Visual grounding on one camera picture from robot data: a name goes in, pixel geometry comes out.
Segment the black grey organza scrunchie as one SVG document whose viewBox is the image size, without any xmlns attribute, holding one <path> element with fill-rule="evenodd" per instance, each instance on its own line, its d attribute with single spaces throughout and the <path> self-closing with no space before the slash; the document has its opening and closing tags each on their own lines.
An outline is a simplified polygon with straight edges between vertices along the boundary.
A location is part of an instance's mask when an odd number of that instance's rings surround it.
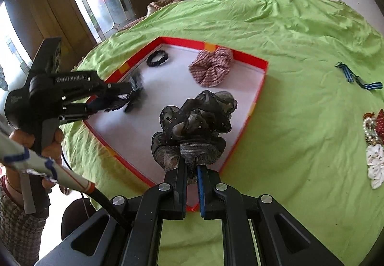
<svg viewBox="0 0 384 266">
<path fill-rule="evenodd" d="M 159 116 L 162 130 L 152 136 L 155 162 L 167 172 L 184 160 L 191 176 L 197 166 L 216 163 L 227 145 L 220 135 L 232 130 L 230 119 L 237 105 L 227 91 L 204 90 L 181 107 L 164 107 Z"/>
</svg>

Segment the red plaid scrunchie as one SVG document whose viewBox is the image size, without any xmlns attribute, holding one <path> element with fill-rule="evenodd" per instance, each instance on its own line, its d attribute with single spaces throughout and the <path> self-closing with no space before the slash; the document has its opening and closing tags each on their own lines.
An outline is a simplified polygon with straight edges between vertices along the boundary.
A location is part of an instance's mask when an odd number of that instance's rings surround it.
<svg viewBox="0 0 384 266">
<path fill-rule="evenodd" d="M 230 73 L 233 60 L 232 50 L 228 48 L 218 47 L 214 51 L 202 50 L 189 65 L 189 72 L 200 86 L 218 86 Z"/>
</svg>

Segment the white cherry print scrunchie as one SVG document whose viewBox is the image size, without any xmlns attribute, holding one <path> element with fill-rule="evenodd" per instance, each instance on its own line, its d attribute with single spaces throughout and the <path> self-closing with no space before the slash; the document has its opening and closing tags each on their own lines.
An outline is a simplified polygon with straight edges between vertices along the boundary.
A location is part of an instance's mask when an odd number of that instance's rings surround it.
<svg viewBox="0 0 384 266">
<path fill-rule="evenodd" d="M 370 185 L 372 189 L 378 189 L 383 184 L 383 146 L 381 144 L 367 147 L 366 164 Z"/>
</svg>

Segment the red polka dot scrunchie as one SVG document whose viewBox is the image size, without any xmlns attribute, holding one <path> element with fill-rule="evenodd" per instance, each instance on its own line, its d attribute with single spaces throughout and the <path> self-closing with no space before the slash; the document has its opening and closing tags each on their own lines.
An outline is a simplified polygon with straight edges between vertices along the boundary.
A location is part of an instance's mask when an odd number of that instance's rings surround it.
<svg viewBox="0 0 384 266">
<path fill-rule="evenodd" d="M 378 137 L 380 138 L 381 142 L 384 141 L 384 112 L 383 109 L 381 109 L 378 113 L 378 116 L 376 118 L 376 133 L 378 134 Z"/>
</svg>

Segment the black hair claw clips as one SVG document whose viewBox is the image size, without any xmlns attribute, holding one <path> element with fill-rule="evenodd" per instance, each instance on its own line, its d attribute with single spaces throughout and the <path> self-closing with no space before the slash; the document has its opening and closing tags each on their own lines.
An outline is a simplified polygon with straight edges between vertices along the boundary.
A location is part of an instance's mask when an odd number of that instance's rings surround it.
<svg viewBox="0 0 384 266">
<path fill-rule="evenodd" d="M 141 73 L 135 72 L 129 75 L 125 83 L 130 85 L 130 92 L 115 96 L 112 101 L 109 102 L 108 107 L 104 110 L 105 112 L 117 111 L 123 108 L 125 113 L 130 113 L 141 104 L 141 97 L 144 91 Z"/>
</svg>

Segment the red tray box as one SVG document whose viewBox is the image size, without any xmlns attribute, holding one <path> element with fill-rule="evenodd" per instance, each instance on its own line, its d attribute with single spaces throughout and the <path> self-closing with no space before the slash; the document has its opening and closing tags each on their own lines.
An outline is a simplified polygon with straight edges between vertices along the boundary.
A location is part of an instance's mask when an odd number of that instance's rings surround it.
<svg viewBox="0 0 384 266">
<path fill-rule="evenodd" d="M 155 186 L 165 177 L 154 161 L 150 145 L 160 131 L 159 115 L 164 107 L 181 107 L 204 89 L 189 72 L 189 65 L 199 51 L 214 51 L 214 44 L 183 38 L 158 37 L 132 55 L 106 79 L 106 83 L 122 82 L 135 72 L 143 78 L 144 97 L 130 113 L 100 111 L 85 120 L 93 135 L 121 164 L 145 184 Z M 222 171 L 230 159 L 254 111 L 268 69 L 266 60 L 234 50 L 234 61 L 224 81 L 210 90 L 228 91 L 238 102 L 231 117 L 232 130 L 223 135 L 227 145 L 220 159 L 210 165 Z"/>
</svg>

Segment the brown blanket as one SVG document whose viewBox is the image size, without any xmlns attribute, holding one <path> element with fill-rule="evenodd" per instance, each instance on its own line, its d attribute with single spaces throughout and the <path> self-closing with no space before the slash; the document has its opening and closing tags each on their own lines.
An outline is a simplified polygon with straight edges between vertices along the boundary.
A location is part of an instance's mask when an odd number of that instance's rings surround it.
<svg viewBox="0 0 384 266">
<path fill-rule="evenodd" d="M 153 1 L 153 2 L 151 2 L 151 3 L 149 3 L 147 5 L 147 13 L 146 13 L 145 16 L 143 16 L 141 18 L 138 18 L 138 19 L 135 19 L 132 22 L 130 22 L 130 23 L 126 24 L 125 26 L 123 26 L 122 28 L 119 28 L 119 31 L 128 30 L 128 29 L 132 28 L 133 26 L 137 25 L 138 23 L 142 22 L 143 20 L 145 20 L 147 17 L 149 17 L 154 12 L 164 8 L 167 5 L 170 5 L 172 3 L 178 3 L 178 2 L 181 2 L 181 1 L 183 1 L 183 0 Z"/>
</svg>

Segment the green bed cover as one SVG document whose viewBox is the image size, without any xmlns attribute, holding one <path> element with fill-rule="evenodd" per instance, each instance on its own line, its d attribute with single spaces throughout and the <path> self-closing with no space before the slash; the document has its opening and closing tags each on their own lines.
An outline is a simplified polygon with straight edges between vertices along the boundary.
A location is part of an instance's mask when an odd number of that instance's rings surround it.
<svg viewBox="0 0 384 266">
<path fill-rule="evenodd" d="M 332 0 L 187 0 L 171 4 L 93 49 L 81 70 L 108 78 L 159 36 L 209 42 L 269 63 L 256 109 L 221 179 L 251 196 L 272 195 L 345 265 L 383 249 L 383 189 L 372 189 L 363 115 L 383 91 L 383 36 Z"/>
</svg>

